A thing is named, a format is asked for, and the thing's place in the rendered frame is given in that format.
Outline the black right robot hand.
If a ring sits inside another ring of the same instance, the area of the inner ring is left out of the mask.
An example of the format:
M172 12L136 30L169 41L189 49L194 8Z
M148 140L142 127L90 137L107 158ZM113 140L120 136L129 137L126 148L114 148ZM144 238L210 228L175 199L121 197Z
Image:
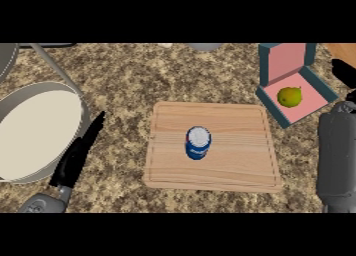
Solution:
M356 104L356 68L341 59L334 59L333 74L352 89L352 92L347 94L346 100Z

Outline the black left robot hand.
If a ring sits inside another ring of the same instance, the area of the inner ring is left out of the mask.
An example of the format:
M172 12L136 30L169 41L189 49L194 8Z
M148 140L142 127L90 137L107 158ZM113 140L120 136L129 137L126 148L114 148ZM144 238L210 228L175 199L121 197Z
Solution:
M61 158L52 180L51 185L55 187L67 186L70 188L74 187L76 182L79 180L83 167L86 164L86 159L89 155L90 148L95 144L99 132L104 128L104 121L105 121L105 112L101 112L99 116L93 120L90 127L86 131L83 137L79 137L65 154Z

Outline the teal and pink cardboard box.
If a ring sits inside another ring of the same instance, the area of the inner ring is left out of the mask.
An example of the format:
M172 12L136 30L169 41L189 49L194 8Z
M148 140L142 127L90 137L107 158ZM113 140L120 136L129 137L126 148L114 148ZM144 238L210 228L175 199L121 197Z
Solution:
M333 88L325 84L310 66L315 63L315 43L262 43L260 86L256 94L282 128L315 113L338 99ZM300 88L302 103L288 108L278 101L284 88Z

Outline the wooden cutting board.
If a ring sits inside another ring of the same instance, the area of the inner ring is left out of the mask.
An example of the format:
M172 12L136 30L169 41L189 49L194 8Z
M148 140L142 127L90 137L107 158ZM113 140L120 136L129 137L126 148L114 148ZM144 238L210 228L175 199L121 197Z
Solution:
M188 130L211 133L207 156L186 155ZM160 102L144 175L152 188L276 193L282 180L266 110L259 105Z

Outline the brown wooden surface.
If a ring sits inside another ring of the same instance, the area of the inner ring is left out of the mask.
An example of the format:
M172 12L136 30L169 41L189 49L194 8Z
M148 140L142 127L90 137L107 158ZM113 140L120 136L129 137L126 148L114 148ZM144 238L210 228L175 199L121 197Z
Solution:
M356 43L327 43L331 55L356 68Z

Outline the blue can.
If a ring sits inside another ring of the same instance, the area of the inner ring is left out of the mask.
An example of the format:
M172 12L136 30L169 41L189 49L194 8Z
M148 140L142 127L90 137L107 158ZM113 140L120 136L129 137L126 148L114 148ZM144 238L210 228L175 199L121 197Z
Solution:
M194 126L186 133L186 154L191 159L201 160L210 150L211 133L203 126Z

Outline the grey bowl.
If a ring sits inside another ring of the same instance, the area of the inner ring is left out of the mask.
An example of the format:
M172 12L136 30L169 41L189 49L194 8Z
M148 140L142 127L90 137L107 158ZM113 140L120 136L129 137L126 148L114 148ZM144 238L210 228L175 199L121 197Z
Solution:
M213 51L222 47L223 43L188 43L188 45L198 51Z

